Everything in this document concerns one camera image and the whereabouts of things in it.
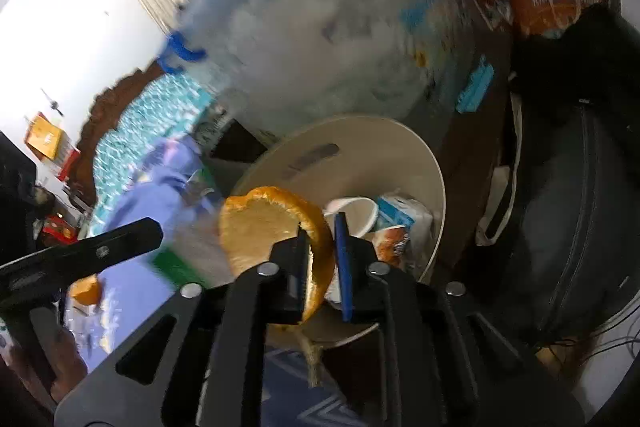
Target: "teal patterned bedding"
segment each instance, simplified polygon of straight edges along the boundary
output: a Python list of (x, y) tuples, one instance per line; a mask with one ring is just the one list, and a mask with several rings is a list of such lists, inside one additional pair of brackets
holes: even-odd
[(193, 131), (211, 95), (186, 74), (165, 74), (123, 111), (118, 128), (98, 142), (94, 159), (97, 203), (88, 237), (98, 235), (138, 163), (158, 138), (179, 138)]

